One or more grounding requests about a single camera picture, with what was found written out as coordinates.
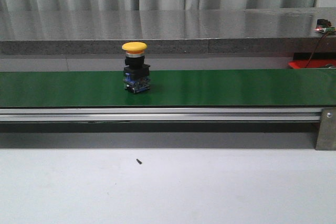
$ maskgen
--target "wire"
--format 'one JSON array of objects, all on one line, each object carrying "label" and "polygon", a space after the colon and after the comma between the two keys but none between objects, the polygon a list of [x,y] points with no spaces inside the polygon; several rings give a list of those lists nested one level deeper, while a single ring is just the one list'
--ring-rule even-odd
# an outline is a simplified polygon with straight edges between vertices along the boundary
[{"label": "wire", "polygon": [[319,41],[317,42],[317,44],[316,44],[316,46],[315,46],[313,52],[311,52],[310,57],[309,57],[309,60],[308,60],[306,66],[305,66],[304,68],[307,68],[307,66],[309,65],[311,59],[313,58],[313,56],[314,56],[314,54],[315,54],[315,52],[316,52],[316,49],[319,47],[319,45],[320,45],[322,39],[326,38],[326,36],[328,36],[329,34],[330,34],[330,32],[327,32],[326,34],[324,34],[324,35],[319,39]]}]

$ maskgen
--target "metal bracket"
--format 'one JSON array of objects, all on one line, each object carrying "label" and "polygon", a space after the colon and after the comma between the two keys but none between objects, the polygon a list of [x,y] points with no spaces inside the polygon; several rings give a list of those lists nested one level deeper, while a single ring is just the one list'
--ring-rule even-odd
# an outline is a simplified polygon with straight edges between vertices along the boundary
[{"label": "metal bracket", "polygon": [[317,150],[336,151],[336,109],[323,109]]}]

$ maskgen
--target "yellow mushroom button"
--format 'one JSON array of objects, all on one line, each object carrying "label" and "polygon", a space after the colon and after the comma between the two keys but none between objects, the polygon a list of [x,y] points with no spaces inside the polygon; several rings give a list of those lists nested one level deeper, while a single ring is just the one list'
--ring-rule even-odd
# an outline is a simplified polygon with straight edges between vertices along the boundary
[{"label": "yellow mushroom button", "polygon": [[147,48],[147,45],[143,42],[128,42],[122,45],[122,49],[129,54],[141,54]]}]

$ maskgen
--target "aluminum rail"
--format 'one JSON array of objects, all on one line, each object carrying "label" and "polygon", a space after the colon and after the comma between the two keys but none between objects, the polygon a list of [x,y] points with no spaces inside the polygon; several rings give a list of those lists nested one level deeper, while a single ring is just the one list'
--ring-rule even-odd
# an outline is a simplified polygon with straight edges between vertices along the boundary
[{"label": "aluminum rail", "polygon": [[319,122],[323,107],[45,108],[0,109],[0,122],[93,121],[309,121]]}]

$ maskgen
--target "granite countertop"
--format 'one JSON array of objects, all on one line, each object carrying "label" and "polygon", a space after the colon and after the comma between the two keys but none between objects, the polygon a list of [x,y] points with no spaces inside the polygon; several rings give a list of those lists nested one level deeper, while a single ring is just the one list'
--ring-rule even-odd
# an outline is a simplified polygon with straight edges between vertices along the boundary
[{"label": "granite countertop", "polygon": [[[0,50],[123,54],[123,43],[139,40],[148,54],[310,52],[321,37],[318,18],[335,25],[336,8],[0,12]],[[336,51],[335,42],[330,35],[317,51]]]}]

